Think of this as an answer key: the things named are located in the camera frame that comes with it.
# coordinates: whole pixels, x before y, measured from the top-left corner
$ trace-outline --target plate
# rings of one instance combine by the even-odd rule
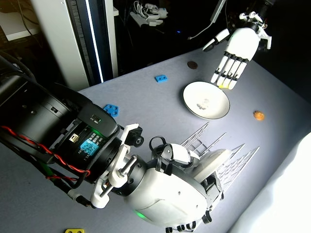
[[[204,119],[222,118],[230,109],[230,102],[227,95],[210,83],[190,83],[186,86],[183,96],[188,109],[198,117]]]

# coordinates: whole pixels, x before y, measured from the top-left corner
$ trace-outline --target table surface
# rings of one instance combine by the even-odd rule
[[[209,82],[219,64],[225,44],[210,52],[195,50],[153,66],[82,90],[95,104],[119,106],[118,124],[138,122],[145,143],[133,148],[148,161],[153,136],[162,135],[170,143],[181,143],[207,120],[193,115],[183,104],[183,88],[191,82]],[[197,69],[190,69],[195,61]],[[156,75],[165,74],[168,81],[157,83]],[[201,225],[197,232],[225,233],[265,185],[295,143],[311,129],[311,106],[255,62],[250,62],[233,90],[224,90],[230,100],[229,113],[209,121],[201,136],[210,144],[227,135],[213,148],[233,149],[242,143],[241,153],[260,146],[241,175],[228,189],[225,199],[211,212],[213,222]],[[265,113],[256,121],[255,110]],[[45,180],[31,164],[0,145],[0,231],[62,233],[67,228],[83,228],[86,233],[148,232],[163,233],[164,228],[138,218],[123,202],[110,194],[102,210],[85,208],[72,202],[62,191]],[[83,183],[80,192],[89,197],[92,185]]]

